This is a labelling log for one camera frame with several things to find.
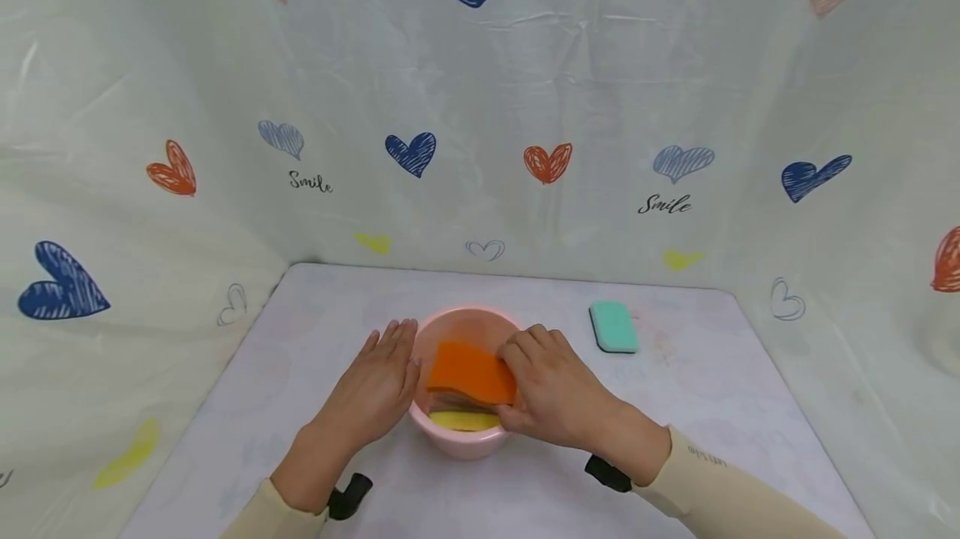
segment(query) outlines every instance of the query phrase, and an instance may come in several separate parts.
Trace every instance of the wrist strap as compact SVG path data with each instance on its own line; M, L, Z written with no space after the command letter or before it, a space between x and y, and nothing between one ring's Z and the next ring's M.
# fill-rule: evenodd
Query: wrist strap
M330 508L330 518L347 520L350 516L358 513L360 502L372 488L373 481L370 478L366 478L360 473L353 473L345 491L340 491L336 487L333 488L330 501L327 502L327 507Z
M599 456L590 456L587 461L587 468L583 470L590 477L596 478L602 484L619 493L629 493L633 489L633 482L630 477L624 475L619 468L612 466L610 462Z

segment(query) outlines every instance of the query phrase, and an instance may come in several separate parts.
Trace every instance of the sponge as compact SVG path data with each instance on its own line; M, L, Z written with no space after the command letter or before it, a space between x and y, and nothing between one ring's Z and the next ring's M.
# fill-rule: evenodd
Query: sponge
M593 302L590 320L597 344L608 354L633 354L639 349L630 311L620 302Z
M517 381L497 356L467 343L442 342L426 390L459 393L487 406L512 406Z
M482 412L430 412L430 420L453 431L486 431L500 424L497 414Z

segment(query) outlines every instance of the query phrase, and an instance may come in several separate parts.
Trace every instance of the fabric backdrop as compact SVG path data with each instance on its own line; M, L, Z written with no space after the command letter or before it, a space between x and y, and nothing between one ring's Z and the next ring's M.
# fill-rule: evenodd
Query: fabric backdrop
M960 0L0 0L0 534L115 537L317 261L727 289L877 536L955 537L959 37Z

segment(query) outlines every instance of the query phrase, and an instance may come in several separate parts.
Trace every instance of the yellow sponge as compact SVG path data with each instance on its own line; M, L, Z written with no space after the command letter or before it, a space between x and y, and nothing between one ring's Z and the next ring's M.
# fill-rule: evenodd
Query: yellow sponge
M430 420L453 431L486 431L500 425L497 414L484 412L430 412Z

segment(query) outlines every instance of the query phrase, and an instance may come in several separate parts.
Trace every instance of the table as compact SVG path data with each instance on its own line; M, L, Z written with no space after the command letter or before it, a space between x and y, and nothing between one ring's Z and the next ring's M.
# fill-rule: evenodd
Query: table
M588 307L627 305L638 354L599 350ZM566 333L619 397L803 503L850 539L873 538L737 305L717 289L647 287L380 268L296 265L284 275L134 513L125 539L218 537L374 328L460 305ZM354 458L374 487L324 539L689 538L640 497L583 473L587 453L511 437L455 462L409 419Z

